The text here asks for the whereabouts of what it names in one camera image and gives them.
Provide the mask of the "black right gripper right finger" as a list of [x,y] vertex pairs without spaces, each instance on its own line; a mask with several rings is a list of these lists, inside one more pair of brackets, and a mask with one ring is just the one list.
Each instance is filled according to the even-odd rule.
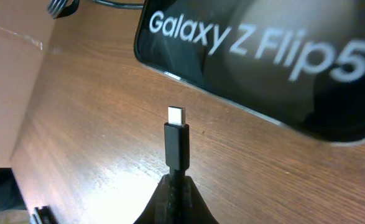
[[193,179],[185,176],[182,218],[185,224],[218,224],[211,214]]

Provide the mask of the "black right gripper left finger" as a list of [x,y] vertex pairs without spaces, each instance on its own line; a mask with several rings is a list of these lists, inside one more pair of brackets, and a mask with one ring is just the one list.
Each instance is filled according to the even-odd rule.
[[164,175],[134,224],[169,224],[172,220],[172,190],[170,177]]

